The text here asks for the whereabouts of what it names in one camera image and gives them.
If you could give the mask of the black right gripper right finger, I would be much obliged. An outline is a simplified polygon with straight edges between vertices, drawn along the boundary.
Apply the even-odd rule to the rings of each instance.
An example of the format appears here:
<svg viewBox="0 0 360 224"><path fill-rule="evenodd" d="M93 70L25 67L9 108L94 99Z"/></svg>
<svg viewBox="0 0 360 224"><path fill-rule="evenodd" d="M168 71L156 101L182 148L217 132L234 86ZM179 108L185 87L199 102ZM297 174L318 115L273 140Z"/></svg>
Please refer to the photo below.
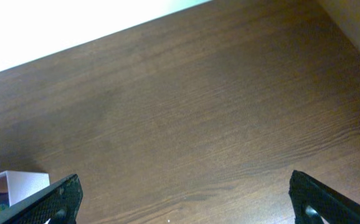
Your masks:
<svg viewBox="0 0 360 224"><path fill-rule="evenodd" d="M292 172L288 194L296 224L360 223L360 204L304 172Z"/></svg>

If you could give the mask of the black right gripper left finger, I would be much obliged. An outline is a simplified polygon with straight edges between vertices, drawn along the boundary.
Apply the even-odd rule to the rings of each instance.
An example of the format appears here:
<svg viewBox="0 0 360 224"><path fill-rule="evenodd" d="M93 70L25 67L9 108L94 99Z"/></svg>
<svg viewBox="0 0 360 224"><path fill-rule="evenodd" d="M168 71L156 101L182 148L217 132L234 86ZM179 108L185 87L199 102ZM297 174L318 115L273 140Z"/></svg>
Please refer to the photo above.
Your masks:
<svg viewBox="0 0 360 224"><path fill-rule="evenodd" d="M80 179L71 174L0 212L0 224L76 224L82 198Z"/></svg>

